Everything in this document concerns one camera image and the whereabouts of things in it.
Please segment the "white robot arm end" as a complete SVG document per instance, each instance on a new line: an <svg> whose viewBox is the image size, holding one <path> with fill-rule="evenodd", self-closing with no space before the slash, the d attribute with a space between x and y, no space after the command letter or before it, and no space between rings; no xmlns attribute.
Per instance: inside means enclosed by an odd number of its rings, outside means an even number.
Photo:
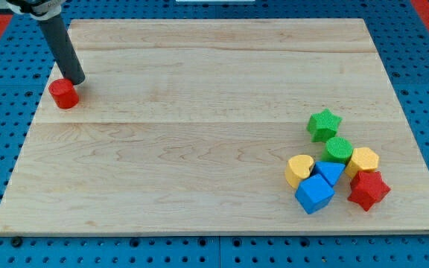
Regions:
<svg viewBox="0 0 429 268"><path fill-rule="evenodd" d="M7 0L6 2L15 14L29 14L32 19L45 21L60 15L66 0Z"/></svg>

